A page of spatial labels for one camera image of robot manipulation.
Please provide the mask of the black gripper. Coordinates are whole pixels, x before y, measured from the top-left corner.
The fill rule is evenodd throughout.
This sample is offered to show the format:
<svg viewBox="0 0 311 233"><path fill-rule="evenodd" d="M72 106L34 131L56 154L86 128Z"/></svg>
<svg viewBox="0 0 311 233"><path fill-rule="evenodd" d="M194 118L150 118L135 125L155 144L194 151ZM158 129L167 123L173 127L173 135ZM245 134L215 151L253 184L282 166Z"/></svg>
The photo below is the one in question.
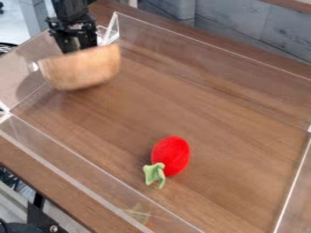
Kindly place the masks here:
<svg viewBox="0 0 311 233"><path fill-rule="evenodd" d="M89 6L97 0L51 0L55 15L47 18L48 31L64 54L78 50L75 36L80 48L98 45L97 19L89 11Z"/></svg>

